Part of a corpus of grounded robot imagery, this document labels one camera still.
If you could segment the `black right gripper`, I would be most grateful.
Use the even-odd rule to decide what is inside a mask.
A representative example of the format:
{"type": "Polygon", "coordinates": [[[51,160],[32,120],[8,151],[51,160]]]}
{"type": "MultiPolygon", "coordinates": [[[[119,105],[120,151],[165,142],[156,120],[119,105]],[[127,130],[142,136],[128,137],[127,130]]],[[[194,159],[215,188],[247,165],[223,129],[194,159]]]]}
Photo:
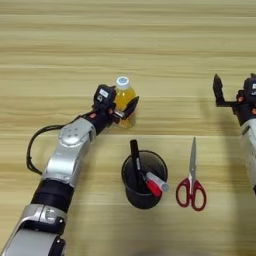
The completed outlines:
{"type": "MultiPolygon", "coordinates": [[[[256,74],[251,73],[252,78],[256,78],[256,74]]],[[[233,112],[237,116],[239,124],[243,125],[246,121],[256,118],[256,101],[250,101],[244,96],[238,96],[237,101],[226,101],[223,95],[223,84],[218,74],[214,75],[213,91],[215,102],[218,107],[234,107],[233,112]]]]}

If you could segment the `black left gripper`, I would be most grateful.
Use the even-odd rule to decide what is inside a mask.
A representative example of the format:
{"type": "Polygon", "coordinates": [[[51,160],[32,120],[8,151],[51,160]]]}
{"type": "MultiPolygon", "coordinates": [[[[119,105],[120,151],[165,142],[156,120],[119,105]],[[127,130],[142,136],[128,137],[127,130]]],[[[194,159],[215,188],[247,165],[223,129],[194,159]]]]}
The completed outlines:
{"type": "Polygon", "coordinates": [[[111,126],[112,123],[118,123],[121,119],[126,120],[135,111],[138,101],[138,96],[131,99],[123,112],[113,107],[94,108],[91,112],[86,113],[84,118],[94,126],[96,133],[100,134],[106,127],[111,126]]]}

